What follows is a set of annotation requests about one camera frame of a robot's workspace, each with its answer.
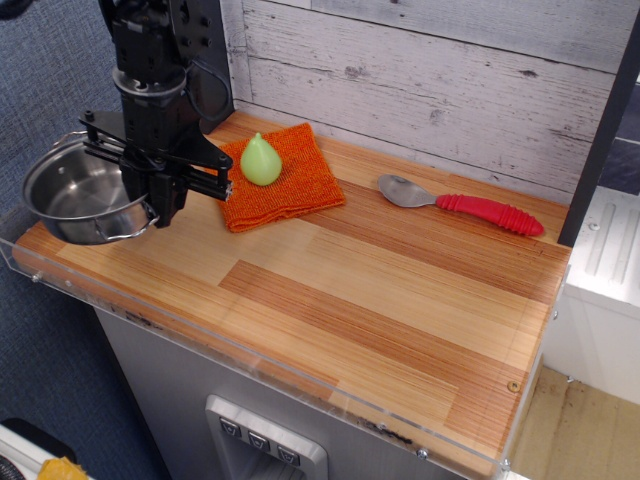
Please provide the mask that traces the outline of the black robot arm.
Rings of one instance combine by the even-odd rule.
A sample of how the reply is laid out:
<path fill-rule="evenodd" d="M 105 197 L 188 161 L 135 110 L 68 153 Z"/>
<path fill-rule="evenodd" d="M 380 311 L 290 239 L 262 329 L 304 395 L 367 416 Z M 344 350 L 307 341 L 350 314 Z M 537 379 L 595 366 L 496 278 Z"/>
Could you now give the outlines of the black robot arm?
<path fill-rule="evenodd" d="M 227 71 L 202 57 L 224 44 L 218 11 L 201 1 L 103 1 L 100 9 L 122 109 L 82 114 L 87 152 L 120 168 L 129 198 L 143 198 L 159 228 L 191 191 L 228 200 L 233 161 L 206 137 L 233 111 Z"/>

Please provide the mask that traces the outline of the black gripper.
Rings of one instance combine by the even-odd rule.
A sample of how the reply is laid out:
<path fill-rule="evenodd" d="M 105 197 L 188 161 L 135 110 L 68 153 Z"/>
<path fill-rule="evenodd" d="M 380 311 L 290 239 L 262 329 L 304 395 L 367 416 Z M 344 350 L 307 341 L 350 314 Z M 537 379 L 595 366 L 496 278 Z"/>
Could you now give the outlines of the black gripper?
<path fill-rule="evenodd" d="M 123 96 L 121 112 L 87 110 L 87 151 L 119 165 L 130 201 L 149 195 L 157 228 L 169 227 L 188 190 L 225 201 L 232 193 L 233 160 L 200 129 L 200 118 L 181 97 L 165 105 Z"/>

